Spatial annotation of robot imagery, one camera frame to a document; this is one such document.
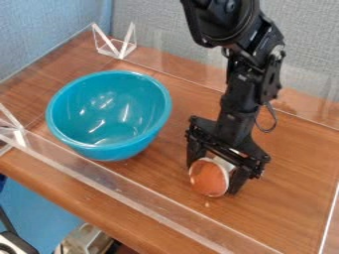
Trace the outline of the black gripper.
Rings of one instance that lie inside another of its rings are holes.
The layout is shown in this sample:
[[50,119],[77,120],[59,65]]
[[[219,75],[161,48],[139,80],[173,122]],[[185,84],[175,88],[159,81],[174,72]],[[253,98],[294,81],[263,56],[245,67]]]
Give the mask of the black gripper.
[[239,145],[230,145],[214,135],[217,122],[203,117],[190,117],[187,138],[187,167],[203,158],[209,151],[237,167],[231,170],[229,194],[237,194],[249,179],[259,178],[265,165],[270,162],[269,153],[249,135]]

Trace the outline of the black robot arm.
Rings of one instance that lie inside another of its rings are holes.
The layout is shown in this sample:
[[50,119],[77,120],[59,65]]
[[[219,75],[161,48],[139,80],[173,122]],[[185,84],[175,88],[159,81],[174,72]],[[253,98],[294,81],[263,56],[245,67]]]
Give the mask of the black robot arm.
[[282,89],[279,72],[286,57],[283,34],[259,7],[259,0],[181,0],[195,43],[219,47],[229,59],[227,90],[215,120],[190,118],[187,164],[209,153],[237,166],[227,193],[258,178],[270,162],[255,143],[259,110]]

